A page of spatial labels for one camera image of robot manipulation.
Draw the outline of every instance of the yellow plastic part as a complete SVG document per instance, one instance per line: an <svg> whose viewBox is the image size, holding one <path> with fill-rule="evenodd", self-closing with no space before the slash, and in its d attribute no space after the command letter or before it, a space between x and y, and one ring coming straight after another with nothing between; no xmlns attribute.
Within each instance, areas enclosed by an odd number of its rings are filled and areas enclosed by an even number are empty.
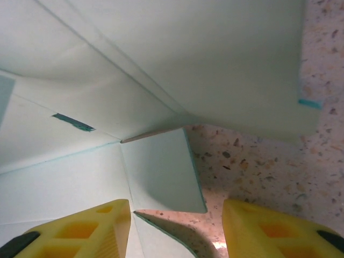
<svg viewBox="0 0 344 258"><path fill-rule="evenodd" d="M317 233L333 230L238 200L225 200L223 228L230 258L344 258Z"/></svg>
<svg viewBox="0 0 344 258"><path fill-rule="evenodd" d="M40 236L16 258L124 258L131 213L119 199L34 227Z"/></svg>

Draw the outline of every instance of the speckled stone surface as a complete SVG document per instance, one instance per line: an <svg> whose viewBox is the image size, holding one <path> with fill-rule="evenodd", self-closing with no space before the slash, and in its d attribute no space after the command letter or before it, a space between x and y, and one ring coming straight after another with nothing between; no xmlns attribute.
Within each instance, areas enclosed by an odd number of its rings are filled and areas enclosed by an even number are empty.
<svg viewBox="0 0 344 258"><path fill-rule="evenodd" d="M223 200L236 198L329 226L344 235L344 1L308 1L301 82L322 101L315 135L299 145L208 125L187 127L207 214L145 211L199 257L228 257Z"/></svg>

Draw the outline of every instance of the black rubber tip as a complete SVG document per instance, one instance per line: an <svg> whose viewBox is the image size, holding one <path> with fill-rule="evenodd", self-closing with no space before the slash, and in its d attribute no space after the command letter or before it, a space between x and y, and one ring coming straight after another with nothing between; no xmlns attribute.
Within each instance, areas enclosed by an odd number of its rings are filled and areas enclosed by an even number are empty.
<svg viewBox="0 0 344 258"><path fill-rule="evenodd" d="M39 232L32 231L13 238L4 246L0 247L0 258L14 258L20 251L39 237L39 235Z"/></svg>
<svg viewBox="0 0 344 258"><path fill-rule="evenodd" d="M339 251L344 253L344 238L342 238L340 235L336 235L323 230L318 230L317 233Z"/></svg>

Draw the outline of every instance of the rectangular hole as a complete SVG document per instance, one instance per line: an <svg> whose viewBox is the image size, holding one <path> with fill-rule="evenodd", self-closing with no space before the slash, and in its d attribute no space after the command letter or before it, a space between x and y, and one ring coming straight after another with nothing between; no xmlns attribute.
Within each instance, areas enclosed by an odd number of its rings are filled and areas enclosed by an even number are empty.
<svg viewBox="0 0 344 258"><path fill-rule="evenodd" d="M104 207L104 208L101 208L101 209L97 210L97 212L98 213L109 213L111 210L112 210L112 207L111 206L107 206L107 207Z"/></svg>
<svg viewBox="0 0 344 258"><path fill-rule="evenodd" d="M97 222L77 221L69 223L55 236L55 238L87 239L92 235L97 226Z"/></svg>
<svg viewBox="0 0 344 258"><path fill-rule="evenodd" d="M270 238L296 238L298 233L284 223L259 223L259 227Z"/></svg>
<svg viewBox="0 0 344 258"><path fill-rule="evenodd" d="M33 258L73 258L80 246L46 246Z"/></svg>
<svg viewBox="0 0 344 258"><path fill-rule="evenodd" d="M257 212L257 210L252 207L242 207L242 209L248 213Z"/></svg>
<svg viewBox="0 0 344 258"><path fill-rule="evenodd" d="M323 258L310 246L294 246L278 248L285 258Z"/></svg>

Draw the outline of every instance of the light green foam board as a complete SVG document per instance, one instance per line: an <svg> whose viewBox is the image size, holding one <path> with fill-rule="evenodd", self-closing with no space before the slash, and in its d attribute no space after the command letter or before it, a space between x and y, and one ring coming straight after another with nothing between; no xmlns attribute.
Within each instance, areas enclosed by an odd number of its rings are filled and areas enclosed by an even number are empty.
<svg viewBox="0 0 344 258"><path fill-rule="evenodd" d="M319 110L298 103L304 1L0 5L15 94L116 138L180 116L291 141L315 130Z"/></svg>
<svg viewBox="0 0 344 258"><path fill-rule="evenodd" d="M119 139L81 131L56 112L13 95L0 128L0 174L74 154Z"/></svg>
<svg viewBox="0 0 344 258"><path fill-rule="evenodd" d="M13 235L9 232L24 232L39 221L57 219L120 198L130 200L132 211L164 207L174 211L205 212L183 129L154 135L148 141L145 139L126 144L109 143L0 175L0 195L6 196L0 199L0 229L3 229L0 231L0 239L6 242ZM138 149L146 154L156 155L156 152L164 149L165 156L173 162L167 159L145 160L140 153L123 151L123 146L130 144L133 147L135 142L138 143ZM127 169L134 167L131 165L134 160L142 161L140 172L147 175L145 179L150 177L154 181L149 189L145 188L145 181L136 181L136 184L129 182L129 178L136 176L131 175L132 171ZM146 171L151 169L159 171L159 176L154 178ZM179 178L173 184L171 173ZM143 199L139 202L136 200L140 195L148 196L149 190L159 192L163 198L155 199L157 196L152 195L146 203ZM182 202L178 202L180 195L183 196ZM132 219L127 257L155 257L151 253L160 257L165 257L166 253L166 257L177 258L181 253L186 254L183 257L193 257L176 240L142 222L146 224L141 219ZM177 248L174 255L169 254L171 248Z"/></svg>

